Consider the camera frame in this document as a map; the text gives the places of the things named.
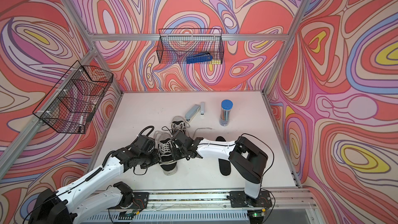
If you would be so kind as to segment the black canvas sneaker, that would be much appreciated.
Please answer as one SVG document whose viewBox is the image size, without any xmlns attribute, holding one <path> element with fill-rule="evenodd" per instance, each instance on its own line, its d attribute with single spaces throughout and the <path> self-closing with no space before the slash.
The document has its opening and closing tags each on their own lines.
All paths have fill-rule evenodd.
<svg viewBox="0 0 398 224">
<path fill-rule="evenodd" d="M 197 137 L 190 137 L 189 132 L 187 131 L 187 128 L 189 127 L 189 124 L 186 122 L 186 120 L 181 117 L 181 116 L 175 116 L 172 120 L 171 123 L 171 128 L 172 128 L 172 138 L 171 141 L 175 142 L 177 141 L 177 138 L 175 137 L 176 133 L 178 131 L 182 132 L 186 137 L 195 140 Z"/>
<path fill-rule="evenodd" d="M 158 150 L 159 165 L 166 176 L 171 176 L 177 172 L 177 161 L 174 159 L 174 144 L 171 135 L 163 131 L 155 131 L 155 145 Z"/>
</svg>

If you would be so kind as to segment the black shoe insole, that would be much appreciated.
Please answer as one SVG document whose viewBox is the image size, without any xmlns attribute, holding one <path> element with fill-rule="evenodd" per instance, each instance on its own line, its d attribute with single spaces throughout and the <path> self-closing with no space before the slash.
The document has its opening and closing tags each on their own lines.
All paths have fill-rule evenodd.
<svg viewBox="0 0 398 224">
<path fill-rule="evenodd" d="M 218 159 L 219 170 L 223 176 L 229 176 L 231 174 L 231 163 L 228 160 Z"/>
</svg>

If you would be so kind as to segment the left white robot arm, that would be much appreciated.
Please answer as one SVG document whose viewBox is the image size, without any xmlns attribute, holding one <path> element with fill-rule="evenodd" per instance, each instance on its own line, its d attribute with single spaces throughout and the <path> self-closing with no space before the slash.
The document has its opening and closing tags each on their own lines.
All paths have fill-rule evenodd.
<svg viewBox="0 0 398 224">
<path fill-rule="evenodd" d="M 80 224 L 109 208 L 129 208 L 135 203 L 135 195 L 126 183 L 115 183 L 100 194 L 95 191 L 130 169 L 147 169 L 158 161 L 155 140 L 141 134 L 132 144 L 110 151 L 100 166 L 76 181 L 40 193 L 24 222 Z"/>
</svg>

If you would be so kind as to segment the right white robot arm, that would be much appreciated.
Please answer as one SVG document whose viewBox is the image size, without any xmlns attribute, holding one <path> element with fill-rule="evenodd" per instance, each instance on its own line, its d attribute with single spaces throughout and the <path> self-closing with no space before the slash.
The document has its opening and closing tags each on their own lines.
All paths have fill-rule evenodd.
<svg viewBox="0 0 398 224">
<path fill-rule="evenodd" d="M 181 131 L 172 138 L 172 157 L 180 159 L 216 158 L 229 161 L 245 179 L 244 193 L 256 199 L 261 190 L 268 155 L 242 135 L 236 141 L 221 142 L 204 138 L 192 139 Z"/>
</svg>

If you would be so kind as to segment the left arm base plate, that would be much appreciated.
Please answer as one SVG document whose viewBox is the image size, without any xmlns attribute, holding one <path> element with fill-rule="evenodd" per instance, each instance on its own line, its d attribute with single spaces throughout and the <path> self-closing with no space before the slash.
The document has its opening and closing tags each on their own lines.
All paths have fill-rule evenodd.
<svg viewBox="0 0 398 224">
<path fill-rule="evenodd" d="M 133 192 L 127 194 L 126 196 L 122 196 L 121 202 L 109 209 L 134 209 L 134 210 L 143 210 L 147 208 L 149 200 L 148 192 Z"/>
</svg>

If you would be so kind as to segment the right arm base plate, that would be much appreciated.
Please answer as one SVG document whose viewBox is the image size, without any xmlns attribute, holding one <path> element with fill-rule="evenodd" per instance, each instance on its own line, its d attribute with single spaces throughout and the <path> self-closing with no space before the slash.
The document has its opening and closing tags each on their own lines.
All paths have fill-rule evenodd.
<svg viewBox="0 0 398 224">
<path fill-rule="evenodd" d="M 230 191 L 227 195 L 232 208 L 261 207 L 271 208 L 273 206 L 269 191 L 261 190 L 257 198 L 247 196 L 244 191 Z"/>
</svg>

